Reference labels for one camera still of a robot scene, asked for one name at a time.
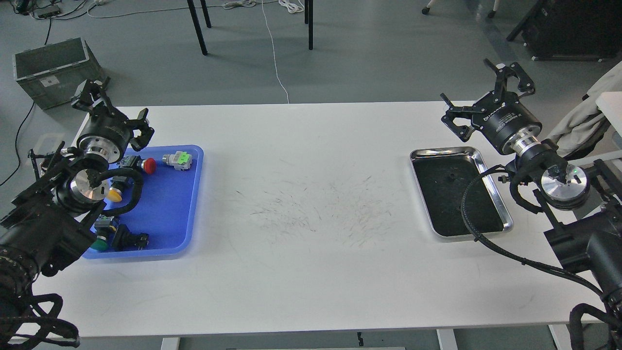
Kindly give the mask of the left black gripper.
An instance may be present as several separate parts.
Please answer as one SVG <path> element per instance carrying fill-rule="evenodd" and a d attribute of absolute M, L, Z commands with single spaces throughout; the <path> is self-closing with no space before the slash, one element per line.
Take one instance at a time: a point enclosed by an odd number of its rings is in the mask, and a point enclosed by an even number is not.
<path fill-rule="evenodd" d="M 84 152 L 93 151 L 108 163 L 124 157 L 128 144 L 134 151 L 146 148 L 154 135 L 148 121 L 148 108 L 143 108 L 137 118 L 128 118 L 113 109 L 106 93 L 111 78 L 103 81 L 86 79 L 71 98 L 71 108 L 86 112 L 89 119 L 76 140 L 76 146 Z"/>

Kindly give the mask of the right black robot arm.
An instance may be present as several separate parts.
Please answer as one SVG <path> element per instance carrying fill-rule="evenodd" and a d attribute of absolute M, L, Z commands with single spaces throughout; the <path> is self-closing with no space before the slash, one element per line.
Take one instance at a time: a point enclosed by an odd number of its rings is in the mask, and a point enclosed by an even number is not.
<path fill-rule="evenodd" d="M 442 122 L 462 141 L 479 131 L 500 155 L 515 154 L 507 165 L 496 165 L 475 177 L 460 202 L 462 220 L 474 241 L 553 276 L 581 284 L 597 294 L 600 310 L 580 303 L 570 312 L 569 335 L 573 350 L 585 348 L 582 317 L 589 315 L 608 325 L 608 350 L 622 346 L 622 240 L 621 181 L 601 159 L 582 168 L 561 157 L 557 144 L 538 140 L 542 124 L 523 104 L 535 93 L 535 83 L 517 62 L 506 66 L 484 63 L 495 73 L 495 87 L 472 105 L 455 106 L 445 95 L 448 109 Z M 491 242 L 468 218 L 467 197 L 476 182 L 500 173 L 511 197 L 531 213 L 544 213 L 553 228 L 545 235 L 560 267 L 531 261 Z"/>

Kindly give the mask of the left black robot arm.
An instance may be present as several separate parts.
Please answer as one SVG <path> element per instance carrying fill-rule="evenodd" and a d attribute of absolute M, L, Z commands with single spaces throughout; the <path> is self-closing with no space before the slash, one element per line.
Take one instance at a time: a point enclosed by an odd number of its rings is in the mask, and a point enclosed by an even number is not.
<path fill-rule="evenodd" d="M 145 108 L 128 118 L 113 106 L 106 85 L 85 80 L 71 106 L 88 113 L 74 147 L 60 142 L 55 151 L 29 153 L 35 182 L 13 199 L 1 220 L 1 348 L 32 350 L 40 343 L 76 348 L 77 327 L 59 317 L 60 295 L 34 295 L 33 283 L 52 277 L 77 261 L 96 241 L 91 227 L 100 215 L 133 210 L 144 179 L 128 168 L 110 169 L 128 146 L 140 151 L 154 129 Z"/>

